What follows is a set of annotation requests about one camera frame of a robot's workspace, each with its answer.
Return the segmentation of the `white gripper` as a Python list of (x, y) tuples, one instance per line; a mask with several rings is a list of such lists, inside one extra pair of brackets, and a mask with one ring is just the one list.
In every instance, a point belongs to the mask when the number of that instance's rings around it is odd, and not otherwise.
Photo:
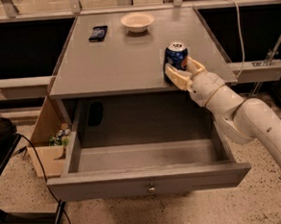
[(213, 94), (225, 85), (225, 81), (215, 73), (204, 72), (206, 67), (193, 58), (187, 57), (187, 63), (187, 71), (177, 70), (167, 63), (165, 74), (180, 90), (189, 91), (191, 99), (198, 106), (205, 107)]

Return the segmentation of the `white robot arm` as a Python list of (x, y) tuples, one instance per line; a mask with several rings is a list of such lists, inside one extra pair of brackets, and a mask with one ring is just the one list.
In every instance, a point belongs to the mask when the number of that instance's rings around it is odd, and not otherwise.
[(258, 139), (281, 169), (281, 119), (257, 98), (244, 99), (217, 74), (195, 59), (187, 59), (185, 70), (165, 64), (165, 75), (191, 99), (211, 112), (219, 128), (231, 140), (246, 144)]

